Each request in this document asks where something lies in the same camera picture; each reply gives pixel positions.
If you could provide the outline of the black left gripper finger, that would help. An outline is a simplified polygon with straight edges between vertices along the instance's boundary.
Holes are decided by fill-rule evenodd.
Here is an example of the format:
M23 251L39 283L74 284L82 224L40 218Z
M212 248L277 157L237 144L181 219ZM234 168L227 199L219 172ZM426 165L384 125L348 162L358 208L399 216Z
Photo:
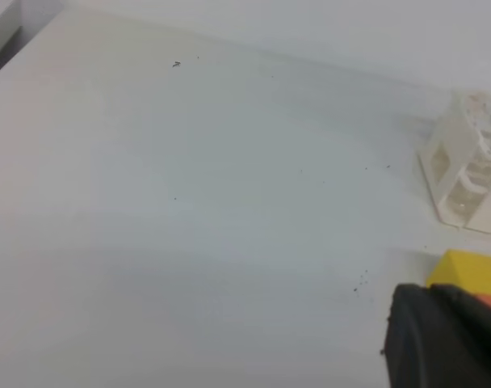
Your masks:
M454 285L398 285L381 350L392 387L491 387L491 306Z

